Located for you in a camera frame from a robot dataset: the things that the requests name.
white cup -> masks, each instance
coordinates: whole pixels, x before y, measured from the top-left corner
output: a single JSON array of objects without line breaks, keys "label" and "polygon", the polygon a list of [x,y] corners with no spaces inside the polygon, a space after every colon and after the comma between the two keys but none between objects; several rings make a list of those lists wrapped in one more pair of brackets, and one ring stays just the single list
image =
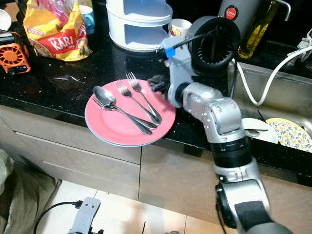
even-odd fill
[{"label": "white cup", "polygon": [[192,23],[185,19],[172,19],[168,25],[169,36],[185,38],[191,25]]}]

spoon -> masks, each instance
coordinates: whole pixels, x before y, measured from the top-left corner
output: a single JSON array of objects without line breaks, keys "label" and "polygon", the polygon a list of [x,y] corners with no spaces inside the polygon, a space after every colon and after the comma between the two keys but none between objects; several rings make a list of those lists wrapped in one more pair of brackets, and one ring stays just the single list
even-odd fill
[{"label": "spoon", "polygon": [[114,107],[119,112],[123,113],[126,117],[128,117],[145,135],[150,136],[152,133],[151,130],[149,130],[147,127],[145,127],[143,124],[138,122],[135,118],[132,117],[132,115],[124,112],[120,107],[116,106],[116,98],[113,96],[111,92],[108,90],[103,89],[100,86],[95,86],[93,88],[93,92],[99,102],[103,104],[104,106],[108,107]]},{"label": "spoon", "polygon": [[[97,100],[95,97],[92,98],[92,100],[103,110],[105,111],[119,111],[118,109],[115,108],[115,106],[104,106],[102,103],[100,103],[99,100]],[[150,129],[156,129],[157,126],[149,121],[146,121],[144,119],[138,118],[136,116],[131,115],[136,121],[139,123],[143,124],[145,127],[150,128]]]},{"label": "spoon", "polygon": [[265,132],[265,131],[268,131],[268,129],[250,129],[250,128],[245,129],[245,133],[249,137],[258,137],[260,136],[260,132]]}]

gray cloth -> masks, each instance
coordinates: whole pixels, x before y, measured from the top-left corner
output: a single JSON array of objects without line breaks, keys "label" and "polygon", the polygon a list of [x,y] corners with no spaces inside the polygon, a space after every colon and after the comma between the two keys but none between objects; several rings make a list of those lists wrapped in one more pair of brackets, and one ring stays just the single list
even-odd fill
[{"label": "gray cloth", "polygon": [[31,234],[60,180],[13,161],[0,150],[0,234]]}]

orange device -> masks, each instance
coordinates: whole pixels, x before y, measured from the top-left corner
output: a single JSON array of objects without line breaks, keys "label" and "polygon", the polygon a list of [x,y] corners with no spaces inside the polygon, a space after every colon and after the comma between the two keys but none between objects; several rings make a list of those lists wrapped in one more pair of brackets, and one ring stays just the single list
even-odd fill
[{"label": "orange device", "polygon": [[0,64],[11,75],[30,71],[27,47],[19,34],[0,30]]}]

cooking oil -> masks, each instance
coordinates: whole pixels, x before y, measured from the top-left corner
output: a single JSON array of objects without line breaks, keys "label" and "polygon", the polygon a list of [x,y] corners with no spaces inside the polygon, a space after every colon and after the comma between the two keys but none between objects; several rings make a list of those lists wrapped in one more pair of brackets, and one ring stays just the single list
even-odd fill
[{"label": "cooking oil", "polygon": [[274,0],[265,0],[261,4],[238,48],[240,57],[249,59],[254,54],[257,45],[271,23],[279,5],[280,3]]}]

